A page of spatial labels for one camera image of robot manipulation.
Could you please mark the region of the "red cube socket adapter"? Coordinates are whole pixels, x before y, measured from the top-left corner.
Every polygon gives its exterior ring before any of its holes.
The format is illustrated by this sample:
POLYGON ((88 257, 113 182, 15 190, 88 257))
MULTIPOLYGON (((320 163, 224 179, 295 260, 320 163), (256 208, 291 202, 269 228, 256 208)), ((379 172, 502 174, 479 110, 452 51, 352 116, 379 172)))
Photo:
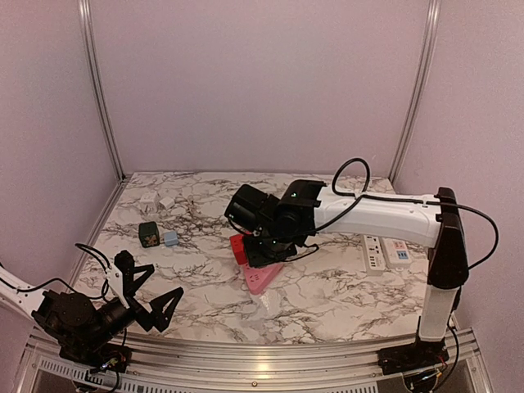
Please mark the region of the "red cube socket adapter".
POLYGON ((247 264, 243 238, 244 236, 242 234, 237 234, 229 238, 230 246, 238 265, 247 264))

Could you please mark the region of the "pink triangular power strip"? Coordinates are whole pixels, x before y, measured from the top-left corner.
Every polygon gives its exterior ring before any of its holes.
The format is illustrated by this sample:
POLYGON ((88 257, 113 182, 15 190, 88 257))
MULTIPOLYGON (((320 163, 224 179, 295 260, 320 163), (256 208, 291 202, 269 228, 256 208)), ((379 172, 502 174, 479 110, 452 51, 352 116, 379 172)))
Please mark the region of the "pink triangular power strip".
POLYGON ((248 291, 259 295, 276 278, 282 270, 282 264, 271 264, 263 268, 252 268, 248 264, 242 266, 248 291))

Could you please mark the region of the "light blue cube charger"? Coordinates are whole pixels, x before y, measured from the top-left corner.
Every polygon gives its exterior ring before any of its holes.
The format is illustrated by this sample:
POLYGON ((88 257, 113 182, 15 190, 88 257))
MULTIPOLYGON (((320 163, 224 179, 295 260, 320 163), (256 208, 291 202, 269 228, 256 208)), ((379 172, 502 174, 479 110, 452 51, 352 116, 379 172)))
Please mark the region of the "light blue cube charger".
POLYGON ((175 231, 166 232, 163 235, 165 246, 173 247, 179 244, 178 234, 175 231))

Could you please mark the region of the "dark green cube adapter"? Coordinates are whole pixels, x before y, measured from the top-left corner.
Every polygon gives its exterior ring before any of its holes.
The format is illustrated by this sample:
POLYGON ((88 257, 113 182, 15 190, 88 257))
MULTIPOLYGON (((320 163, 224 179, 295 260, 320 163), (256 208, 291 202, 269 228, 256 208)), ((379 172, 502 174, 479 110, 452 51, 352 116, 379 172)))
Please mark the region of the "dark green cube adapter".
POLYGON ((138 225, 138 238, 143 248, 160 245, 160 232, 154 221, 140 223, 138 225))

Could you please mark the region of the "white short power strip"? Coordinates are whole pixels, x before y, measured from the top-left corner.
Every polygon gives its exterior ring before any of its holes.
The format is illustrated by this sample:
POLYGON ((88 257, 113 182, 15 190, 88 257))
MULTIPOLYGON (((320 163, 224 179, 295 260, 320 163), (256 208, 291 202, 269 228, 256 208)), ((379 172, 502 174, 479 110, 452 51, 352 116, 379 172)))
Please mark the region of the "white short power strip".
POLYGON ((386 262, 382 253, 379 238, 370 235, 362 235, 361 240, 364 253, 364 265, 367 274, 371 276, 383 275, 386 271, 386 262))

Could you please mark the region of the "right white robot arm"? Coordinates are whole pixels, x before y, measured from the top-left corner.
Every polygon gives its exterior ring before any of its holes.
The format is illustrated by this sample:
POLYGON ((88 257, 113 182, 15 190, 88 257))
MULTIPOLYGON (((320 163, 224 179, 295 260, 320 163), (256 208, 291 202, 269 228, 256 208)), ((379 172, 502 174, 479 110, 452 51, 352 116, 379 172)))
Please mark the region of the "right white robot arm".
POLYGON ((294 256, 309 236, 353 233, 385 237, 427 248, 429 266, 418 339, 406 360, 422 367, 444 338, 455 298, 468 280, 462 220, 454 192, 395 196, 337 191, 323 181, 298 179, 281 197, 243 184, 228 203, 225 217, 244 228, 250 266, 264 267, 294 256))

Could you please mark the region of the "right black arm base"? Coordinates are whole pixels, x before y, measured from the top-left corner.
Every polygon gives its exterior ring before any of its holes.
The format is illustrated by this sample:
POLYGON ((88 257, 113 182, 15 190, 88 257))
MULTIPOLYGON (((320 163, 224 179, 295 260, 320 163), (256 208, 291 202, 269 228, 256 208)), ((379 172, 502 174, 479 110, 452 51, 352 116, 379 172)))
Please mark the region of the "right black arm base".
POLYGON ((445 341, 419 341, 380 349, 377 352, 378 366, 384 375, 405 373, 426 368, 449 360, 445 341))

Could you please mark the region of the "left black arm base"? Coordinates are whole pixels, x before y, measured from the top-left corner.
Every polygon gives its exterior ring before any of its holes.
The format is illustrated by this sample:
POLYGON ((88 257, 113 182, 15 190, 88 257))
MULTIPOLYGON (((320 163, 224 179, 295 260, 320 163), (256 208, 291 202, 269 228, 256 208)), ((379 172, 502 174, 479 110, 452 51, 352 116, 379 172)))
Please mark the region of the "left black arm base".
POLYGON ((90 373, 102 371, 124 373, 131 359, 132 351, 127 346, 105 344, 98 351, 80 351, 76 354, 72 350, 61 348, 59 356, 63 359, 89 366, 91 368, 90 373))

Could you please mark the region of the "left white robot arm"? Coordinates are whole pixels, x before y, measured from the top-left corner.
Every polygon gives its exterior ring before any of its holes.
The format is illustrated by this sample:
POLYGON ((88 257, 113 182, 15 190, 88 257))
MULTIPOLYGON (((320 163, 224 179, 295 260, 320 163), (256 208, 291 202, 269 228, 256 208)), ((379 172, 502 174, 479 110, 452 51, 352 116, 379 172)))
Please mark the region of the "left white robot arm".
POLYGON ((163 332, 169 326, 183 296, 181 287, 153 299, 148 309, 134 298, 153 272, 151 264, 136 267, 133 261, 110 265, 106 268, 106 283, 115 297, 97 309, 83 293, 31 287, 1 269, 1 299, 56 339, 62 358, 99 367, 113 357, 129 356, 128 347, 113 345, 110 340, 132 323, 138 323, 146 332, 152 328, 163 332))

